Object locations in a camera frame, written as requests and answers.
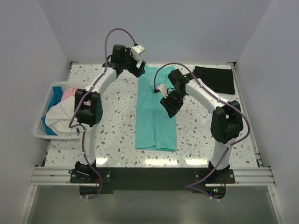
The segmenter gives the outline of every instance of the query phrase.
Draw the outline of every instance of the black cloth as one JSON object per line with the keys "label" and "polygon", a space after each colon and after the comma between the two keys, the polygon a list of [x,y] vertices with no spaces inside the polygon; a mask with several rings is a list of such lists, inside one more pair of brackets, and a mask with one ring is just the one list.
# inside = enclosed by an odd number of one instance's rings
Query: black cloth
{"label": "black cloth", "polygon": [[200,78],[214,92],[235,94],[234,77],[231,69],[195,66],[193,72],[197,78]]}

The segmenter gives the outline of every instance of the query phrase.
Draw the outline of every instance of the speckled white surface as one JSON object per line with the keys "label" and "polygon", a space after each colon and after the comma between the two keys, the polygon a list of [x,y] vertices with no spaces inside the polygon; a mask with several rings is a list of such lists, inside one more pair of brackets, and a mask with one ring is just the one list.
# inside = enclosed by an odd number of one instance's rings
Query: speckled white surface
{"label": "speckled white surface", "polygon": [[[160,67],[160,64],[149,66]],[[191,70],[195,65],[187,65]],[[228,65],[200,65],[230,69]],[[101,65],[72,66],[69,81],[89,84]],[[159,152],[135,149],[135,116],[138,79],[128,72],[113,82],[102,96],[103,118],[96,137],[97,166],[104,167],[206,167],[213,155],[214,139],[210,133],[211,115],[193,97],[187,96],[176,115],[177,151]],[[220,94],[228,100],[239,100],[238,94]],[[257,167],[250,138],[235,145],[230,164],[236,167]],[[79,140],[52,140],[45,166],[73,167],[82,156]]]}

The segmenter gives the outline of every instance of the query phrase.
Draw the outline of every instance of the gray wall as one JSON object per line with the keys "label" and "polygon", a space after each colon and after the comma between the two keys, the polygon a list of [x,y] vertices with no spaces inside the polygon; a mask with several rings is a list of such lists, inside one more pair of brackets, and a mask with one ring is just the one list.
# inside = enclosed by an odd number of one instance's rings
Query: gray wall
{"label": "gray wall", "polygon": [[[271,0],[39,0],[70,60],[99,62],[115,27],[142,44],[148,62],[236,61]],[[112,44],[131,44],[126,34]]]}
{"label": "gray wall", "polygon": [[262,160],[291,224],[299,218],[298,9],[298,0],[273,0],[237,62]]}
{"label": "gray wall", "polygon": [[0,32],[0,223],[14,224],[45,154],[33,123],[68,60],[37,0],[0,1]]}

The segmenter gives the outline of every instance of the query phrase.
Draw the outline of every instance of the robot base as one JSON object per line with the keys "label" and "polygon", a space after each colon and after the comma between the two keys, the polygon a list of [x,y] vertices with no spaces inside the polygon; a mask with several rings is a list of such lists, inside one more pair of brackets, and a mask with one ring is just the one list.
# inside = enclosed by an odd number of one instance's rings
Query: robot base
{"label": "robot base", "polygon": [[[69,171],[70,183],[99,183],[97,176],[86,165],[76,163],[76,168]],[[101,194],[113,194],[114,190],[189,190],[184,186],[194,183],[205,177],[213,168],[97,168],[93,167],[103,177]],[[208,194],[222,198],[226,193],[225,184],[235,183],[233,170],[227,167],[217,171],[196,187]],[[221,187],[206,187],[206,184],[223,184]],[[80,186],[80,194],[95,194],[98,187]]]}

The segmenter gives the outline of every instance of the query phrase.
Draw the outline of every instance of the laundry basket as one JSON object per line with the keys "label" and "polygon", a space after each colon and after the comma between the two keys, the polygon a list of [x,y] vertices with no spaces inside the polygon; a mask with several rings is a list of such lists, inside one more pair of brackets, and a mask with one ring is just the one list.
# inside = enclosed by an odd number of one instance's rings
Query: laundry basket
{"label": "laundry basket", "polygon": [[76,88],[76,87],[85,88],[86,83],[72,83],[67,81],[53,83],[47,91],[41,110],[36,118],[35,126],[33,129],[33,135],[37,138],[42,138],[42,139],[61,139],[61,140],[79,139],[80,135],[79,136],[58,136],[58,135],[48,135],[46,133],[45,125],[43,124],[42,117],[45,116],[47,113],[49,103],[52,100],[53,93],[54,93],[53,87],[55,86],[57,87],[60,86],[62,91],[65,91],[67,89]]}

